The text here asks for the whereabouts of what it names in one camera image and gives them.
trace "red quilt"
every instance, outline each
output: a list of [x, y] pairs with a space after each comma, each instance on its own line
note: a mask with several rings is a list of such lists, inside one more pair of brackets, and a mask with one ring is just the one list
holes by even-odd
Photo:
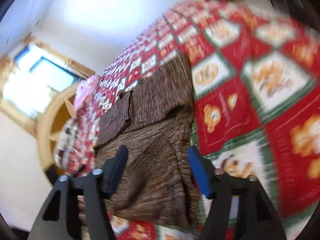
[[[69, 172], [94, 168], [99, 117], [139, 78], [189, 55], [195, 120], [191, 143], [230, 175], [258, 176], [289, 240], [320, 197], [320, 39], [289, 17], [232, 3], [188, 0], [140, 34], [104, 71], [81, 116]], [[199, 202], [204, 224], [210, 202]], [[235, 214], [230, 216], [232, 237]], [[193, 239], [197, 231], [112, 217], [118, 239]]]

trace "pink pillow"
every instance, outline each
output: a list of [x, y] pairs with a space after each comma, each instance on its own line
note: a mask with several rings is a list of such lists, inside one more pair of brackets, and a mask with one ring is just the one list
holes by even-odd
[[99, 85], [100, 76], [93, 75], [89, 77], [87, 80], [82, 80], [77, 87], [76, 97], [74, 100], [75, 112], [77, 113], [79, 110], [84, 108], [85, 104], [87, 104], [93, 97], [93, 92]]

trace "white wall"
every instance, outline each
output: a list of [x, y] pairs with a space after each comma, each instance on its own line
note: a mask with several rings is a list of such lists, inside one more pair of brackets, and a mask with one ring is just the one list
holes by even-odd
[[36, 139], [0, 112], [0, 213], [9, 225], [30, 230], [51, 190]]
[[0, 55], [31, 32], [52, 0], [15, 0], [0, 23]]
[[101, 74], [179, 0], [54, 0], [35, 35]]

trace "screw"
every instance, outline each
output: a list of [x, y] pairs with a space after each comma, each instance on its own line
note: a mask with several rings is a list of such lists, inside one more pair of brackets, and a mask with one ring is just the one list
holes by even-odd
[[59, 181], [63, 182], [63, 181], [66, 181], [68, 180], [68, 176], [67, 175], [62, 175], [59, 177]]
[[102, 169], [94, 169], [94, 170], [92, 171], [92, 174], [93, 174], [93, 175], [100, 175], [100, 174], [102, 174]]
[[257, 180], [258, 180], [258, 177], [255, 176], [255, 175], [249, 175], [248, 179], [249, 179], [250, 181], [257, 181]]
[[223, 175], [223, 174], [224, 174], [224, 170], [221, 169], [221, 168], [218, 168], [218, 169], [215, 169], [215, 170], [214, 170], [214, 173], [215, 173], [216, 175]]

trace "brown fabric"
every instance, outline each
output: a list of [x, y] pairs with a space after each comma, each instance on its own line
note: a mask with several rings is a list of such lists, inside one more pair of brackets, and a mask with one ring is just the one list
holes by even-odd
[[[118, 102], [100, 121], [96, 148], [97, 167], [112, 158], [122, 144], [129, 152], [117, 192], [106, 201], [108, 211], [129, 220], [197, 227], [199, 193], [191, 182], [187, 159], [193, 120], [188, 57], [178, 55], [153, 76], [139, 80], [129, 98], [125, 95]], [[128, 110], [127, 126], [114, 132], [124, 119], [114, 113], [127, 117]], [[107, 129], [112, 135], [101, 132]]]
[[131, 92], [125, 93], [115, 105], [100, 118], [100, 132], [97, 146], [102, 146], [114, 139], [130, 124], [129, 100]]

